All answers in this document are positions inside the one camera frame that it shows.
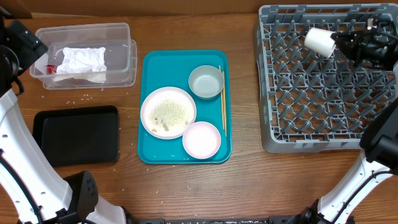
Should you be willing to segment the white paper cup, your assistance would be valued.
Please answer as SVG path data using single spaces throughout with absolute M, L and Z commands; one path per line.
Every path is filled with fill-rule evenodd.
M 334 34 L 333 31 L 313 27 L 309 29 L 305 36 L 304 46 L 323 57 L 329 58 L 336 48 L 335 40 L 331 38 L 332 34 Z

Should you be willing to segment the grey bowl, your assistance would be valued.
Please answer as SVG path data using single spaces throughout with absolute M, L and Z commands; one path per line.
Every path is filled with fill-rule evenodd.
M 224 88 L 224 75 L 211 65 L 202 65 L 195 68 L 189 78 L 190 90 L 199 98 L 210 99 L 221 93 Z

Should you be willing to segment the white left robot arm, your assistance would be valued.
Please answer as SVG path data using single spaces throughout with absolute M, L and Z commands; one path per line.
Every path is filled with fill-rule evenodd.
M 98 195 L 88 171 L 60 177 L 31 135 L 19 108 L 19 76 L 48 50 L 20 21 L 1 25 L 1 185 L 19 223 L 134 223 L 124 208 Z

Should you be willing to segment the white napkin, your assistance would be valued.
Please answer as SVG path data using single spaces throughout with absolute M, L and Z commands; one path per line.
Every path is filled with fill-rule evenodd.
M 104 61 L 105 47 L 100 48 L 69 48 L 62 52 L 63 61 L 57 66 L 55 82 L 74 78 L 94 83 L 105 83 L 107 66 Z

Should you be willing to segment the red snack wrapper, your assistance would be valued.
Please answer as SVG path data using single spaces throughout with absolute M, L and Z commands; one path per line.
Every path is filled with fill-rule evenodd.
M 45 67 L 46 67 L 47 73 L 48 73 L 49 75 L 54 75 L 54 74 L 57 73 L 57 66 L 56 66 L 56 65 L 50 65 L 50 64 L 48 64 L 48 65 L 46 65 Z

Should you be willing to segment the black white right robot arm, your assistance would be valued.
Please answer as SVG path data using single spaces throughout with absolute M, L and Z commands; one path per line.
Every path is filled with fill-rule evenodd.
M 370 18 L 367 27 L 348 34 L 311 28 L 304 45 L 330 57 L 335 48 L 355 66 L 397 73 L 397 28 L 392 20 Z M 333 188 L 289 223 L 354 223 L 351 216 L 361 201 L 384 180 L 397 175 L 397 102 L 393 101 L 364 131 L 359 157 Z

